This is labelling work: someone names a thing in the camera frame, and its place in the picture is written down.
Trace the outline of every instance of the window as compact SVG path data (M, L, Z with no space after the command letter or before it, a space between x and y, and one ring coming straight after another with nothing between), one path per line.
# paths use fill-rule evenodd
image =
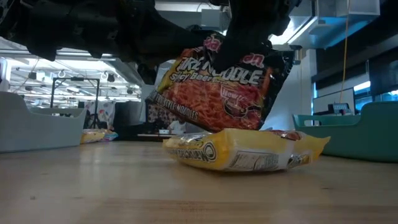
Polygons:
M382 94L381 101L398 101L398 90Z
M357 111L355 114L359 113L365 104L373 102L370 81L354 86L354 99L355 110Z
M373 102L372 96L365 96L359 99L355 99L355 109L361 111L362 107L366 103L372 103L372 102Z

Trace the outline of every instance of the ceiling light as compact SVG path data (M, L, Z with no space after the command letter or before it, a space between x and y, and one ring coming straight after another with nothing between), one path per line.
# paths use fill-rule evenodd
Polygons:
M202 9L219 10L220 7L203 2L156 2L155 9L158 11L201 12Z
M398 90L391 91L390 94L391 94L391 95L398 95Z
M364 82L364 83L354 86L354 91L363 90L363 89L369 88L370 86L371 86L371 82L367 81L367 82Z
M84 88L84 89L91 89L91 88L97 89L97 86L81 86L80 88ZM115 90L115 89L116 89L115 86L100 86L99 88L100 88L100 90Z
M65 67L73 68L75 71L111 71L112 73L116 73L116 70L114 67L109 66L107 63L101 61L100 59L98 60L93 60L93 61L83 61L83 60L57 60L58 63Z
M59 84L61 84L61 85L64 85L64 86L69 86L69 84L67 84L67 83L65 83L65 82L61 82L60 80L57 80L57 81L55 81L56 83L59 83Z
M68 91L72 91L72 92L74 92L74 93L80 92L80 90L79 90L78 88L75 88L75 87L67 87L67 90L68 90Z
M283 45L286 44L286 42L294 35L294 23L292 20L290 20L285 32L280 35L271 35L270 41L272 42L273 45Z
M91 95L91 96L95 96L94 93L90 93L89 91L86 91L86 90L80 90L80 91L83 92L83 93L87 93L87 94L89 94L89 95Z
M95 61L101 60L101 61L104 61L104 62L114 62L114 61L116 61L116 58L101 58L101 59L98 59L98 58L89 57L89 58L86 58L86 59L87 60L95 60Z
M38 97L38 98L50 98L51 94L24 94L24 96L30 96L30 97ZM65 98L65 97L70 97L74 98L76 100L95 100L95 96L84 96L84 95L54 95L54 98ZM139 99L136 96L109 96L111 100L119 100L119 101L138 101L140 102L141 99ZM105 101L107 100L105 96L99 96L98 97L99 101Z
M88 52L57 52L58 56L82 56L82 57L91 57L91 54ZM112 57L111 54L102 54L102 57Z
M308 30L308 28L310 28L310 26L316 22L318 20L318 17L315 16L314 18L312 18L310 20L310 22L308 22L303 28L301 28L297 33L295 33L289 41L287 41L288 44L292 44L293 41L295 41L298 37L300 37L306 30Z

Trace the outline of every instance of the red noodle package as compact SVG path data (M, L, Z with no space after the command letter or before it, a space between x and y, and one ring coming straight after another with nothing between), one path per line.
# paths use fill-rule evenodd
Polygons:
M265 45L216 73L212 62L223 41L213 34L186 49L148 98L207 131L259 129L292 68L294 53Z

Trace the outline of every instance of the desk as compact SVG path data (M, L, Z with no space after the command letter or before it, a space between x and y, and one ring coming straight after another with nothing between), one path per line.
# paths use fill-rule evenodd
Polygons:
M321 156L272 174L209 172L159 142L0 154L0 223L397 223L397 164Z
M175 136L174 134L137 134L140 141L163 141Z

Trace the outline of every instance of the small snack package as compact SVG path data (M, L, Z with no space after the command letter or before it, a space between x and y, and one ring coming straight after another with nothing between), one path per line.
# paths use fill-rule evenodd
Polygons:
M211 132L262 127L292 68L293 51L261 45L217 73L213 61L224 36L185 49L148 97L178 117Z
M171 158L190 166L233 172L291 169L318 159L328 138L296 131L224 129L184 134L163 141Z
M84 129L81 135L80 144L99 142L105 137L104 129Z
M104 142L109 142L109 141L113 141L114 139L116 139L117 137L119 137L119 135L111 130L106 129L105 130L105 136L101 141Z

